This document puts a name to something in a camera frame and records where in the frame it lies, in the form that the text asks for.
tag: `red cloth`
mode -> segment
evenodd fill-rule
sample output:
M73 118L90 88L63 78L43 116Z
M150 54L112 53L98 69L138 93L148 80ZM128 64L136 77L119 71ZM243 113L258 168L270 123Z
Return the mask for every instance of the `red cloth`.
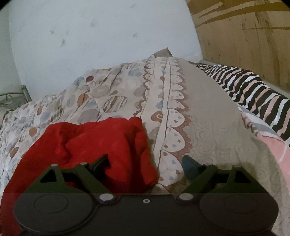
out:
M109 118L82 125L50 125L19 162L1 201L2 236L16 236L20 228L13 205L27 187L51 164L62 169L80 162L94 162L108 154L104 186L114 193L143 193L157 182L151 165L147 136L142 120L134 117Z

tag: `metal bed frame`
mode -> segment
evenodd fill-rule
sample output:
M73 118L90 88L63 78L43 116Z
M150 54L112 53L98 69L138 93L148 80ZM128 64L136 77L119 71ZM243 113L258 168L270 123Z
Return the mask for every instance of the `metal bed frame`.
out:
M23 104L32 101L25 85L21 85L21 91L0 94L0 108L15 110Z

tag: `bedspread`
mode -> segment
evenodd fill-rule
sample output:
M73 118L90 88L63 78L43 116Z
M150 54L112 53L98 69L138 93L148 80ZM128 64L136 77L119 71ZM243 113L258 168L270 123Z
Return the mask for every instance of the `bedspread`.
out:
M159 181L151 193L181 192L190 184L181 167L185 154L220 169L242 165L279 205L273 231L290 235L289 194L269 148L245 128L236 104L213 79L175 57L151 56L94 69L59 95L8 113L1 129L0 195L23 154L48 125L132 116L143 121L158 169Z

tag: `metal bolt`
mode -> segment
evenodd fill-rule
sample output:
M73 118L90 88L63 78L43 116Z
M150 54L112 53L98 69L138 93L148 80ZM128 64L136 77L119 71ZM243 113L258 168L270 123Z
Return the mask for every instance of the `metal bolt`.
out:
M183 201L190 201L193 199L193 195L190 193L182 193L179 195L179 199L181 199Z
M99 196L99 198L103 201L103 202L107 202L107 201L111 201L114 199L114 195L113 194L110 194L110 193L104 193L104 194L101 194Z
M149 202L151 202L151 201L150 201L149 199L144 199L143 202L144 202L144 203L149 203Z

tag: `bed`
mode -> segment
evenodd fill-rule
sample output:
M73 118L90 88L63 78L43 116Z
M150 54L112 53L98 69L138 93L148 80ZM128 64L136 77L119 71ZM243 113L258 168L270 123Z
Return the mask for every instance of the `bed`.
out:
M257 123L216 81L184 59L163 51L93 69L58 95L0 115L0 197L25 152L50 124L136 116L143 121L159 174L151 193L179 193L190 184L181 166L183 155L220 169L241 165L279 205L273 232L290 235L287 184L270 148L258 138Z

